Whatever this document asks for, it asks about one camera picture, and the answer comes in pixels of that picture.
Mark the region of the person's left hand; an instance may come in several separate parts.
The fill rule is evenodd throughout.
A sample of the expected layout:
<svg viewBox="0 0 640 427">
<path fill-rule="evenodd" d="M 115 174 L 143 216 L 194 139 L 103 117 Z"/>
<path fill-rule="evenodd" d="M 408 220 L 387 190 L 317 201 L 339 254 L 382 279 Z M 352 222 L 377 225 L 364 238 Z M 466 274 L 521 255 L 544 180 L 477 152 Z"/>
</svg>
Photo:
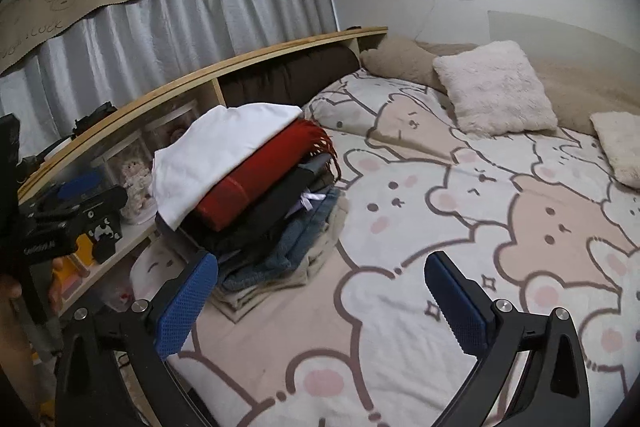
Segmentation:
<svg viewBox="0 0 640 427">
<path fill-rule="evenodd" d="M 13 301 L 22 288 L 11 277 L 1 277 L 1 368 L 29 414 L 39 411 L 38 383 L 32 363 L 32 348 L 16 317 Z"/>
</svg>

